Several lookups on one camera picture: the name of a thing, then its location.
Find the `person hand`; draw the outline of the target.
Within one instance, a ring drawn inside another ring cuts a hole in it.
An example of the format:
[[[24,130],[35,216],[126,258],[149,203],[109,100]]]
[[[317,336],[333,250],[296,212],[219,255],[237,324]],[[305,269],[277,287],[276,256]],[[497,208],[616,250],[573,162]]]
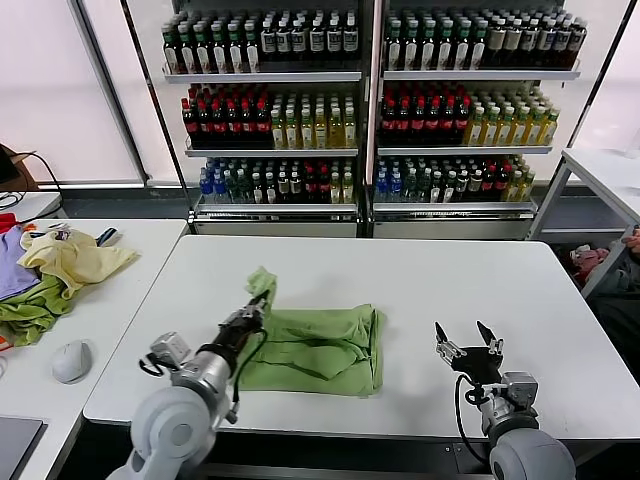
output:
[[[622,242],[629,251],[630,257],[638,263],[640,261],[640,229],[635,227],[630,236],[625,237]]]

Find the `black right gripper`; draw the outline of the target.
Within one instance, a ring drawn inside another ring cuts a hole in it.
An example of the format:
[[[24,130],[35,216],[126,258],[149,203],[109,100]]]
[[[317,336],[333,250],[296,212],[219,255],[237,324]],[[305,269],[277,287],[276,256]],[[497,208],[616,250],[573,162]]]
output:
[[[499,369],[504,340],[497,338],[481,321],[477,321],[476,325],[487,347],[465,347],[461,350],[448,339],[440,323],[436,322],[436,352],[442,359],[452,359],[452,369],[468,375],[473,384],[497,384],[501,380]]]

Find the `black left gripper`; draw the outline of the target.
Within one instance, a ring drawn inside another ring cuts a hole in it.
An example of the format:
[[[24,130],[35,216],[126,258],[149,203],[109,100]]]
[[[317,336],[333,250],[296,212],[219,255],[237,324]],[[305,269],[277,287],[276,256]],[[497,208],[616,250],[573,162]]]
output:
[[[242,350],[247,339],[263,327],[263,317],[270,313],[270,299],[255,297],[248,312],[235,312],[219,325],[218,344],[232,350]]]

